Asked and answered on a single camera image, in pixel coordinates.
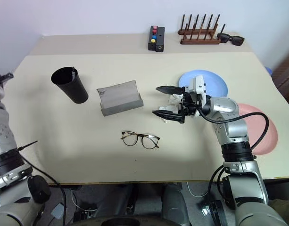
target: blue plate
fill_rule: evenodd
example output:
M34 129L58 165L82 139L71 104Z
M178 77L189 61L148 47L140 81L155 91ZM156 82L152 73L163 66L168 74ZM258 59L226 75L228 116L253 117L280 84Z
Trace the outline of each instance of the blue plate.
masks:
M225 81L217 74L206 70L193 70L179 79L179 87L189 86L190 80L202 75L206 83L206 94L212 97L226 97L228 88Z

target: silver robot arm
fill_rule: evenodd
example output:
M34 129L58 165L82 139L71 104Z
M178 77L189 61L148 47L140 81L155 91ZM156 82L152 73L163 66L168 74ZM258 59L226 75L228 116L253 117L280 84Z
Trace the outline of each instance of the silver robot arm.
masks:
M3 83L12 74L0 75L0 100ZM9 114L0 102L0 225L29 226L40 216L50 197L47 182L32 176L32 167L24 163L9 125Z
M213 121L213 127L224 158L223 167L229 176L223 178L227 193L233 200L237 226L286 226L279 214L268 206L268 195L252 154L243 119L218 124L239 116L237 103L226 97L206 96L203 77L198 76L190 82L189 87L161 86L156 88L166 94L182 95L179 113L170 111L152 111L164 119L184 123L187 115L203 116Z

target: black cup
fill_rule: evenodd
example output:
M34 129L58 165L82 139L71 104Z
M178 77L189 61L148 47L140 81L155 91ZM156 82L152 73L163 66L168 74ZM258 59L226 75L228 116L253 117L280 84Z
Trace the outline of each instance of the black cup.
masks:
M52 74L51 81L60 87L74 103L81 104L89 97L74 67L58 69Z

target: table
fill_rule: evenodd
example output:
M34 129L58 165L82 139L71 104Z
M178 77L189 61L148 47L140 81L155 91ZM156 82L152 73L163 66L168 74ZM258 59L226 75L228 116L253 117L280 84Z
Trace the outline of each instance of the table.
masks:
M18 146L39 140L23 156L62 184L208 180L223 162L212 125L191 117L183 125L164 123L151 113L167 105L167 95L155 87L177 85L183 73L205 69L226 81L230 98L271 118L279 141L257 161L264 178L289 177L289 105L250 47L184 46L180 38L166 34L164 53L147 51L147 34L39 40L2 100ZM73 103L51 82L52 73L64 66L78 70L89 94L85 103ZM131 80L144 106L104 117L96 89ZM159 148L147 150L140 142L128 147L120 139L123 130L155 134Z

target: eyeglass frame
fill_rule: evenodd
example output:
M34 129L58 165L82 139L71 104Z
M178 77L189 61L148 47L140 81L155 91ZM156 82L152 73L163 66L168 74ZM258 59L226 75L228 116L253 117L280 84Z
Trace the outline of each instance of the eyeglass frame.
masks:
M138 137L141 137L141 143L142 143L142 146L144 147L144 148L146 148L146 149L154 149L155 147L156 148L159 148L159 146L158 146L158 141L160 140L160 138L159 137L157 137L157 136L155 136L155 135L152 135L152 134L140 134L140 133L135 133L135 132L132 132L132 131L123 131L122 132L122 138L120 138L121 140L123 140L123 142L124 142L124 134L125 133L133 133L133 135L136 135L137 136L137 140L136 140L136 142L135 142L135 144L138 142ZM148 136L154 136L155 138L157 138L157 143L155 143L151 138L149 138ZM148 138L148 139L150 139L154 144L155 144L155 146L153 147L153 148L147 148L147 147L145 147L144 146L144 144L143 144L143 138L144 137L146 137L146 138Z
M228 36L228 40L226 42L222 42L222 39L221 39L221 35L227 35ZM234 35L234 36L230 36L229 34L226 34L226 33L218 33L217 36L216 36L218 39L221 40L221 43L227 43L228 41L233 41L233 38L241 38L242 39L242 43L240 45L235 45L234 43L232 43L234 46L241 46L243 45L244 41L245 41L245 38L241 37L241 36L237 36L237 35Z

